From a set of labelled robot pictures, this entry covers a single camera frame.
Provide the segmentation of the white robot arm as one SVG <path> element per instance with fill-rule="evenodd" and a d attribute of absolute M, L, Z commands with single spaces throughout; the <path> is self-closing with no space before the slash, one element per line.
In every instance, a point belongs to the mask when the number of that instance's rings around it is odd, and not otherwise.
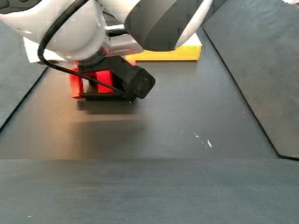
<path fill-rule="evenodd" d="M 47 49 L 68 61 L 112 56 L 104 13 L 109 12 L 143 50 L 168 52 L 197 31 L 212 0 L 0 0 L 0 21 L 40 43 L 56 20 Z"/>

